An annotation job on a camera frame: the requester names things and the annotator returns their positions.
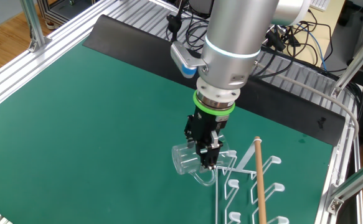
transparent mug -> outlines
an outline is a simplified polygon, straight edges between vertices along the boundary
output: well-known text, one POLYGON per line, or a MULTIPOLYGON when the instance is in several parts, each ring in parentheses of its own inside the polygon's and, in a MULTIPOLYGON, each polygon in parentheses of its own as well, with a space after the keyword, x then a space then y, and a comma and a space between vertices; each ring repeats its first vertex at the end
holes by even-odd
MULTIPOLYGON (((230 148, 222 133, 219 134, 219 140, 222 141, 223 147, 221 147, 219 157, 217 158, 217 166, 228 167, 232 159, 229 157, 230 148)), ((206 172, 207 169, 203 169, 200 164, 200 157, 196 154, 195 144, 189 145, 188 143, 184 143, 178 146, 173 146, 172 158, 174 167, 178 174, 190 174, 203 186, 211 186, 215 183, 215 170, 211 171, 212 178, 209 181, 202 180, 197 174, 198 172, 206 172)))

green mat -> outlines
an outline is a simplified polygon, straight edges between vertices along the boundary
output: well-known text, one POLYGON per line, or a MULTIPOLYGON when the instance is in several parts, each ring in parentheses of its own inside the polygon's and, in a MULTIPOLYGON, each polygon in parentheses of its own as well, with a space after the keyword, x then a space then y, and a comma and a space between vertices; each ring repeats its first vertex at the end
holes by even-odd
MULTIPOLYGON (((0 104, 0 214, 15 224, 214 223, 214 187, 178 175, 171 158, 193 92, 77 45, 0 104)), ((314 222, 332 146, 240 108, 223 133, 240 158, 260 136, 263 160, 282 159, 265 176, 285 186, 269 220, 314 222)))

black cable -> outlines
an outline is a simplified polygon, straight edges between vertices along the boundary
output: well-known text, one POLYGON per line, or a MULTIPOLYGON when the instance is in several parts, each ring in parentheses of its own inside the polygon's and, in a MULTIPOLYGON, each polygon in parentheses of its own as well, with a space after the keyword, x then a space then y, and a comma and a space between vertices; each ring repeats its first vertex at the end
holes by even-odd
POLYGON ((304 21, 304 22, 307 23, 307 24, 315 24, 315 25, 318 25, 318 26, 326 26, 326 27, 328 27, 328 29, 329 29, 329 44, 331 46, 331 53, 329 53, 329 55, 324 59, 324 61, 326 61, 332 55, 332 53, 333 53, 332 29, 331 29, 331 27, 329 25, 327 25, 327 24, 319 24, 317 22, 308 22, 308 21, 304 21))
POLYGON ((273 56, 271 56, 270 61, 266 64, 266 66, 264 66, 264 68, 262 68, 258 73, 252 75, 253 78, 257 77, 267 71, 267 69, 271 66, 271 64, 273 63, 273 61, 275 59, 275 55, 276 55, 275 52, 273 53, 273 56))
MULTIPOLYGON (((311 44, 300 44, 300 45, 304 45, 304 47, 305 46, 309 46, 309 47, 311 47, 312 49, 313 49, 313 51, 314 51, 314 54, 315 54, 315 56, 316 56, 316 60, 315 60, 315 62, 314 63, 312 63, 312 65, 317 65, 317 63, 318 63, 318 54, 317 54, 317 51, 316 51, 316 49, 315 49, 315 47, 314 46, 312 46, 311 44)), ((290 44, 288 44, 287 45, 287 48, 286 48, 286 50, 288 51, 288 54, 290 55, 290 56, 292 56, 292 54, 289 52, 289 46, 290 46, 290 44)), ((296 56, 298 56, 301 52, 302 52, 302 50, 304 50, 304 47, 298 52, 298 53, 296 53, 296 56)))
POLYGON ((342 68, 342 69, 339 69, 339 70, 333 70, 333 71, 327 71, 327 72, 341 72, 341 71, 344 71, 346 70, 347 68, 342 68))
POLYGON ((198 51, 204 47, 205 41, 202 38, 206 35, 207 31, 205 30, 200 36, 196 36, 196 35, 194 35, 194 33, 198 29, 207 28, 209 22, 207 22, 206 20, 201 19, 201 18, 194 18, 193 14, 191 15, 191 17, 183 18, 183 20, 185 20, 185 19, 191 20, 189 23, 189 26, 186 30, 186 42, 191 47, 192 50, 198 51), (200 45, 196 45, 196 43, 198 43, 199 40, 203 41, 203 43, 200 45))
MULTIPOLYGON (((275 34, 278 35, 278 29, 276 27, 275 27, 275 34)), ((266 66, 264 68, 262 68, 258 73, 252 75, 253 78, 258 77, 267 71, 267 69, 271 66, 271 64, 273 63, 273 61, 275 59, 275 53, 276 53, 276 49, 273 51, 273 53, 272 53, 273 56, 271 56, 270 61, 268 61, 266 66)))
MULTIPOLYGON (((292 35, 292 39, 294 39, 295 35, 294 35, 293 31, 291 32, 291 35, 292 35)), ((272 74, 260 75, 258 77, 253 77, 253 78, 262 79, 262 78, 274 77, 276 75, 279 75, 279 74, 289 70, 292 67, 292 64, 293 64, 293 62, 295 60, 295 56, 296 56, 296 46, 295 46, 295 44, 293 44, 293 57, 290 58, 291 62, 289 63, 288 66, 286 66, 286 68, 284 68, 284 69, 282 69, 282 70, 280 70, 278 72, 272 73, 272 74)))

aluminum frame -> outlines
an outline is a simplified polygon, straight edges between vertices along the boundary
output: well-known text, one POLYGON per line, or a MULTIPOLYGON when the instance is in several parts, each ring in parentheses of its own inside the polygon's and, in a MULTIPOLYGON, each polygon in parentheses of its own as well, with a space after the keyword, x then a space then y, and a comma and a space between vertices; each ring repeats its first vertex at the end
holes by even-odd
MULTIPOLYGON (((167 26, 166 16, 170 13, 175 14, 176 11, 177 9, 175 7, 158 0, 101 0, 97 2, 48 35, 52 39, 50 43, 36 50, 34 53, 30 53, 29 51, 23 52, 14 60, 11 60, 0 68, 0 103, 86 38, 100 15, 105 14, 165 39, 167 26)), ((183 23, 178 35, 179 41, 183 44, 186 44, 186 29, 187 24, 183 23)), ((270 58, 271 54, 265 52, 262 52, 258 56, 259 62, 264 64, 270 58)), ((288 63, 289 61, 276 57, 270 69, 278 71, 288 63)), ((295 79, 326 94, 330 94, 332 86, 335 84, 335 81, 296 63, 293 64, 291 69, 281 75, 295 79)), ((352 138, 354 128, 351 118, 337 105, 308 90, 294 86, 292 83, 284 82, 278 77, 266 78, 265 81, 346 117, 345 127, 339 144, 332 150, 329 170, 326 175, 323 194, 315 219, 315 224, 333 224, 336 222, 336 216, 327 212, 325 208, 327 200, 330 199, 329 187, 331 184, 339 185, 345 181, 353 142, 354 155, 357 156, 356 161, 359 161, 359 145, 358 140, 352 138)), ((348 90, 343 90, 338 100, 352 110, 355 115, 357 114, 356 102, 354 101, 352 93, 348 90)), ((357 209, 358 217, 362 220, 361 194, 357 196, 357 201, 359 203, 357 206, 359 208, 357 209)))

wooden dowel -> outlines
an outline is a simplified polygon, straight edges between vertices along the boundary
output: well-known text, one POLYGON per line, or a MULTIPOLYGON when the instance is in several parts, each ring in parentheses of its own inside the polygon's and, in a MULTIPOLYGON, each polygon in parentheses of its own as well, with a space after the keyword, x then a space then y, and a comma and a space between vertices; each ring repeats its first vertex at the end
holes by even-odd
POLYGON ((258 198, 258 219, 259 224, 267 224, 266 219, 266 198, 264 194, 262 145, 260 140, 255 141, 256 172, 257 172, 257 198, 258 198))

